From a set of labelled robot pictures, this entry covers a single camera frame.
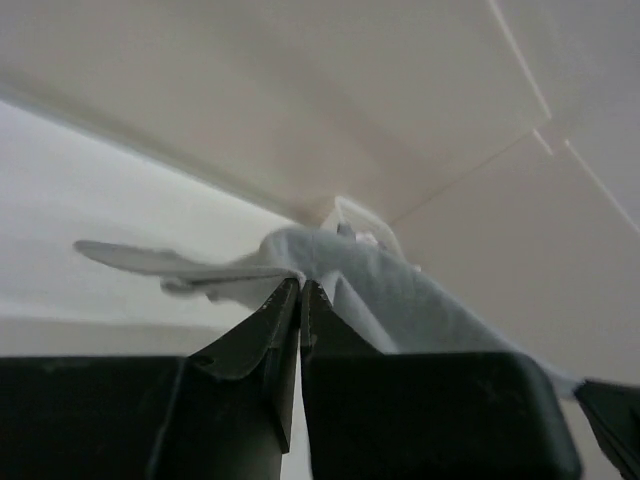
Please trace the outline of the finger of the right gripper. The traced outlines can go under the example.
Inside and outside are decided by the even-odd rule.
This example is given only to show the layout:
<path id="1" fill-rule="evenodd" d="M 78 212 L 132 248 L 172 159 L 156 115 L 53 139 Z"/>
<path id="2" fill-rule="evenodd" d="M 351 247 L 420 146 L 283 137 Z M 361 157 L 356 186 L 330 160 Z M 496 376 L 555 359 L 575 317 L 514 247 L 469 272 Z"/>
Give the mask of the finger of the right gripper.
<path id="1" fill-rule="evenodd" d="M 638 475 L 639 387 L 587 380 L 574 397 L 611 464 L 621 475 Z"/>

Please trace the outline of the grey tank top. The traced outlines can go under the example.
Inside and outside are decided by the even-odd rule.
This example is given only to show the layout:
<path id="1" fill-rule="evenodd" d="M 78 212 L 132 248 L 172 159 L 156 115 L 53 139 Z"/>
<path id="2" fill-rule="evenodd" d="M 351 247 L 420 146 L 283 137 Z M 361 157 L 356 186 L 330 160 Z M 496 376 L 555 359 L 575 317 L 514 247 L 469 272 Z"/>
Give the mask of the grey tank top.
<path id="1" fill-rule="evenodd" d="M 108 267 L 156 277 L 168 295 L 205 296 L 252 310 L 285 279 L 314 281 L 338 316 L 386 354 L 523 350 L 407 261 L 327 230 L 283 228 L 256 251 L 221 264 L 92 240 L 78 240 L 74 248 Z"/>

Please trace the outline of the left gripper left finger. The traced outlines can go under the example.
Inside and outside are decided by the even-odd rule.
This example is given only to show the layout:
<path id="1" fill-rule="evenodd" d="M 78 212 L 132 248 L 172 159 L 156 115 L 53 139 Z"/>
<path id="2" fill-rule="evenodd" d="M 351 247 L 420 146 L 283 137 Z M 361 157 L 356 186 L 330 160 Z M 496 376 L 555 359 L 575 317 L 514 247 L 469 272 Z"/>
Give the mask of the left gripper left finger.
<path id="1" fill-rule="evenodd" d="M 300 286 L 189 356 L 5 357 L 5 479 L 277 479 Z"/>

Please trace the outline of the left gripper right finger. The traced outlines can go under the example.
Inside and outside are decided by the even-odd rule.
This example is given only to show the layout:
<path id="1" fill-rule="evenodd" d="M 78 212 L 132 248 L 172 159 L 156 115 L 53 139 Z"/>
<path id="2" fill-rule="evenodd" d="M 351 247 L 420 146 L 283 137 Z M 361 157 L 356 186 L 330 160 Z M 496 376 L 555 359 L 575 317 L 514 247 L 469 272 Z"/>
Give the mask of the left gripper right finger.
<path id="1" fill-rule="evenodd" d="M 544 372 L 509 352 L 385 355 L 308 282 L 302 395 L 316 479 L 578 479 Z"/>

